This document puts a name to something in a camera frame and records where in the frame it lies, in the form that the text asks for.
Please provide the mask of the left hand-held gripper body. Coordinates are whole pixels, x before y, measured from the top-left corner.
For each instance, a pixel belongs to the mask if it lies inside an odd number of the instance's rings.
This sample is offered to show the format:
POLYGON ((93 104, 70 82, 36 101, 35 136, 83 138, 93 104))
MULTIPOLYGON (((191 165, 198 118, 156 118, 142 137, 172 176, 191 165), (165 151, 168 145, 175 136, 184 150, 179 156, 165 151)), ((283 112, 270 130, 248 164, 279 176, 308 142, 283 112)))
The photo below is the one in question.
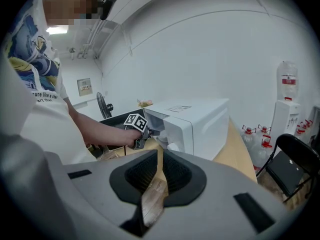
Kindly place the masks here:
POLYGON ((140 137, 134 140, 133 146, 131 149, 140 150, 145 147, 146 141, 151 138, 151 132, 147 126, 148 121, 139 113, 129 114, 126 118, 124 125, 124 130, 135 130, 140 133, 140 137))

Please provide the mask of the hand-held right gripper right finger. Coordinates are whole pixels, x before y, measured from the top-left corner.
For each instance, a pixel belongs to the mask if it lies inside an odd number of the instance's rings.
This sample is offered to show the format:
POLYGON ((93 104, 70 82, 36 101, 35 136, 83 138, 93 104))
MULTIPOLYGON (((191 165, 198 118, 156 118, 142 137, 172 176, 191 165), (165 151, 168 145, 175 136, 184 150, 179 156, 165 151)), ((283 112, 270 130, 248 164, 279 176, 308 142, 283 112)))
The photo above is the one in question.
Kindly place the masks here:
POLYGON ((149 240, 279 240, 298 216, 240 171, 163 152, 169 195, 149 240))

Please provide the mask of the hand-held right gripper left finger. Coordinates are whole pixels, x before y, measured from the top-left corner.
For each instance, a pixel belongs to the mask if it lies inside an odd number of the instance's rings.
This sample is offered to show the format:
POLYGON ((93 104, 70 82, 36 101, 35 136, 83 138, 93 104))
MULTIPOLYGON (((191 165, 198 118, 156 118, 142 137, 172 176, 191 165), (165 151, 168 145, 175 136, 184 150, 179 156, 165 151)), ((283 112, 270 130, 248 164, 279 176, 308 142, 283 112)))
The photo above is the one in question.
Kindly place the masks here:
POLYGON ((135 236, 143 236, 142 196, 158 166, 156 149, 120 158, 65 165, 71 182, 103 217, 135 236))

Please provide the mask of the white microwave oven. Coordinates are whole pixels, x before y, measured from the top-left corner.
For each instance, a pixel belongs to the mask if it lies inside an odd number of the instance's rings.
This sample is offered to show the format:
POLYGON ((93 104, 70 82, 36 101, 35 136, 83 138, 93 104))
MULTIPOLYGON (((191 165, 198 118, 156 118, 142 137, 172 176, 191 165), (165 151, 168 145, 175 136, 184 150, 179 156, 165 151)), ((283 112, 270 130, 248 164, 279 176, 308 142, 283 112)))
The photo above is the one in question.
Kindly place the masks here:
POLYGON ((213 160, 225 146, 229 127, 229 99, 169 99, 102 121, 125 129, 129 114, 140 114, 148 128, 160 131, 151 136, 163 149, 213 160))

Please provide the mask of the person's left forearm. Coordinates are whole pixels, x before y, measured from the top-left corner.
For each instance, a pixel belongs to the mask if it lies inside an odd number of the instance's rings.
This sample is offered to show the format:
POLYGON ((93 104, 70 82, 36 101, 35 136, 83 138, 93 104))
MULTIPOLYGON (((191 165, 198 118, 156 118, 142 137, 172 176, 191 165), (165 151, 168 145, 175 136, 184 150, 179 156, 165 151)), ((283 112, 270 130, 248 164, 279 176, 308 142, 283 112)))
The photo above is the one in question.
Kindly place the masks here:
POLYGON ((86 144, 101 146, 128 146, 132 143, 130 132, 100 123, 74 109, 68 98, 64 99, 68 113, 79 129, 86 144))

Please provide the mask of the person's left hand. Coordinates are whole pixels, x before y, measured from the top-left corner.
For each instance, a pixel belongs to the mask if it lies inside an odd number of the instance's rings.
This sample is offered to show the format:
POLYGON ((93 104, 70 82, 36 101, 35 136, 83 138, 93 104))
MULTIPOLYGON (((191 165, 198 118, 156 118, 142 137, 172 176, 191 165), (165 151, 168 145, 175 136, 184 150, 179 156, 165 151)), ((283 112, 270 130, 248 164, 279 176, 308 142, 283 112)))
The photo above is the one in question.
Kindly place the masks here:
POLYGON ((123 145, 133 147, 135 141, 141 137, 141 132, 136 129, 126 129, 123 132, 123 145))

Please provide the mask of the black standing fan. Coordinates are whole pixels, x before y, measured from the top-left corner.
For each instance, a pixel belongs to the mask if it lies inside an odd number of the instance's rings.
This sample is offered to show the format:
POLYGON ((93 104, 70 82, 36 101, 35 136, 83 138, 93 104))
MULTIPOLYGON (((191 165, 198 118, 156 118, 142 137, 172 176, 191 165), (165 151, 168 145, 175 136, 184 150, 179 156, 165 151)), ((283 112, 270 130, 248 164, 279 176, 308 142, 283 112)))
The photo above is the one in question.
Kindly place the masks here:
POLYGON ((112 111, 114 110, 114 106, 111 103, 106 103, 103 95, 100 92, 96 94, 96 100, 104 119, 108 119, 112 117, 112 111))

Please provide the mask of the light wooden table white legs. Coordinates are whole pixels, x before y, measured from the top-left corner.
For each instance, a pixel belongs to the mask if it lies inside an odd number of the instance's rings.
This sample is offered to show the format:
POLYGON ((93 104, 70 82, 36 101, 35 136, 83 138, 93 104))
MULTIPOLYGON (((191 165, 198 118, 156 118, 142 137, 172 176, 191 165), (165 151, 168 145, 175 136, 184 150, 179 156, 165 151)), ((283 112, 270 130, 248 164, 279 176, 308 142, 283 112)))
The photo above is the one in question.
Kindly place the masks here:
MULTIPOLYGON (((163 148, 153 138, 150 138, 146 141, 144 149, 157 150, 158 162, 155 177, 165 182, 166 177, 163 173, 163 148)), ((253 182, 258 182, 248 150, 232 120, 229 120, 226 143, 213 161, 230 166, 246 175, 253 182)))

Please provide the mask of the clear water bottle red cap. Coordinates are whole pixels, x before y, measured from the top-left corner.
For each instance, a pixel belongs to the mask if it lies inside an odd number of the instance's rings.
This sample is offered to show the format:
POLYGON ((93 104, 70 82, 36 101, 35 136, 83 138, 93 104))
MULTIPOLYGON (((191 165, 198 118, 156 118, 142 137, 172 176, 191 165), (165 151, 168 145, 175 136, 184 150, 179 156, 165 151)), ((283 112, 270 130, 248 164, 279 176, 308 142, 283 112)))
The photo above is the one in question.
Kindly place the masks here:
POLYGON ((255 173, 257 174, 272 154, 273 146, 270 145, 271 137, 264 134, 260 141, 256 142, 250 150, 250 158, 255 173))
POLYGON ((299 138, 304 137, 310 132, 312 125, 313 121, 311 119, 305 119, 304 121, 301 121, 296 127, 295 136, 299 138))
POLYGON ((258 125, 257 127, 257 136, 262 137, 263 135, 267 135, 269 136, 271 132, 271 127, 266 127, 266 126, 262 126, 262 125, 258 125))
POLYGON ((241 138, 249 151, 256 142, 256 128, 242 126, 241 138))

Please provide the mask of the black folding chair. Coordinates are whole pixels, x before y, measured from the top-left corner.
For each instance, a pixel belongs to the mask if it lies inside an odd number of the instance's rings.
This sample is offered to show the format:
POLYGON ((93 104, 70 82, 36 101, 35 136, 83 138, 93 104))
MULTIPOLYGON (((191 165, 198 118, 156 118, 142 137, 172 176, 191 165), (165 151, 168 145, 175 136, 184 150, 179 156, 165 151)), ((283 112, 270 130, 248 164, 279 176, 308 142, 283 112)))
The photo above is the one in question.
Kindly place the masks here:
POLYGON ((284 133, 275 142, 274 150, 257 172, 267 172, 282 190, 287 203, 303 186, 320 181, 320 155, 292 134, 284 133))

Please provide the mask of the white printed t-shirt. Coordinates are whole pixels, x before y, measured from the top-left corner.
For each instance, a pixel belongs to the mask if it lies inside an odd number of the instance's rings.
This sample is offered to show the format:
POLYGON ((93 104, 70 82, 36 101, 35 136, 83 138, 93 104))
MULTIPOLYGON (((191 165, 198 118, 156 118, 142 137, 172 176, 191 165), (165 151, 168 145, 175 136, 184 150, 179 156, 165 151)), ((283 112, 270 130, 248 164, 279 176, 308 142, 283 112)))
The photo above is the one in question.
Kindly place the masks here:
POLYGON ((69 114, 61 62, 47 32, 42 0, 28 0, 8 32, 5 54, 36 99, 21 130, 23 138, 60 157, 64 165, 94 162, 69 114))

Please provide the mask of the white water dispenser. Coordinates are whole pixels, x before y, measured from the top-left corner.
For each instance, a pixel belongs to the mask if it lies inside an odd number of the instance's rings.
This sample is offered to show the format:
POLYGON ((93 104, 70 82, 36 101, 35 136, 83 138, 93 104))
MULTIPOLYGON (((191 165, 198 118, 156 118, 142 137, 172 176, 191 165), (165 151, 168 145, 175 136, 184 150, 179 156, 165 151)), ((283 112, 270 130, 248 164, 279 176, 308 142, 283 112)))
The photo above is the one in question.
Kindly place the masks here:
POLYGON ((270 142, 273 145, 280 135, 295 133, 300 113, 300 104, 286 100, 276 101, 270 131, 270 142))

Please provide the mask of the ceiling light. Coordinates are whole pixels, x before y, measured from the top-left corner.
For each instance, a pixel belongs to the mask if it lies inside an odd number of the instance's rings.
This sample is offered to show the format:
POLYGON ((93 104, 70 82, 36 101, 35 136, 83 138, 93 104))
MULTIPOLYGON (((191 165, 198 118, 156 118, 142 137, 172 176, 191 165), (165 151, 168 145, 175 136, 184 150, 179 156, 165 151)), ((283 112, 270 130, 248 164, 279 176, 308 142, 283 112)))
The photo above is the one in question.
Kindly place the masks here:
POLYGON ((66 34, 69 30, 68 25, 59 25, 59 26, 51 26, 49 27, 46 32, 50 35, 60 35, 60 34, 66 34))

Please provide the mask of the large clear dispenser water bottle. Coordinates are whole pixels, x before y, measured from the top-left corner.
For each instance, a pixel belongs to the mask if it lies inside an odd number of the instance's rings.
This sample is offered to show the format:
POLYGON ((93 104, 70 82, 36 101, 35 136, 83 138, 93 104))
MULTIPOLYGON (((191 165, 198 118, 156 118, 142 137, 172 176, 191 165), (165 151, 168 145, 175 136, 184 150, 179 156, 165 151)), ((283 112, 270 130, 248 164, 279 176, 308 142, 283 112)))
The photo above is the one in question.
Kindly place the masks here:
POLYGON ((294 101, 298 97, 298 68, 291 61, 282 61, 276 71, 277 98, 284 101, 294 101))

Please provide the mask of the grey wall panel box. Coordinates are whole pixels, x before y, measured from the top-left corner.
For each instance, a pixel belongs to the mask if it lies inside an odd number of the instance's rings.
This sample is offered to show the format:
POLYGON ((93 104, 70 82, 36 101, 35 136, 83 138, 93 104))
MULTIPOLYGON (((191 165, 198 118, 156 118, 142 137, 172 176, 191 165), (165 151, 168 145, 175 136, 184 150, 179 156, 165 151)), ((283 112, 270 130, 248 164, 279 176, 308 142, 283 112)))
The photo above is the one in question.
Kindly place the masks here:
POLYGON ((90 78, 78 79, 77 88, 78 88, 78 94, 80 97, 91 95, 93 93, 90 78))

